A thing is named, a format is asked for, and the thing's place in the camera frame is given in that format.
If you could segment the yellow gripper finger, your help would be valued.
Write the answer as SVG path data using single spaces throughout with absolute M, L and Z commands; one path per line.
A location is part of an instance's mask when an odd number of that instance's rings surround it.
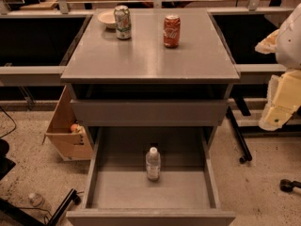
M 272 75 L 268 83 L 267 103 L 259 126 L 266 131 L 281 128 L 301 106 L 301 71 L 288 70 Z
M 264 55 L 274 54 L 276 52 L 277 35 L 279 30 L 275 30 L 269 34 L 265 39 L 260 41 L 255 46 L 255 51 Z

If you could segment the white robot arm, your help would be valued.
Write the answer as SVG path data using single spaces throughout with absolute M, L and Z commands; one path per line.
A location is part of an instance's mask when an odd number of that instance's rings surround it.
M 272 75 L 268 83 L 267 103 L 259 126 L 266 131 L 281 128 L 301 106 L 301 4 L 282 23 L 255 46 L 261 54 L 276 55 L 286 68 L 280 76 Z

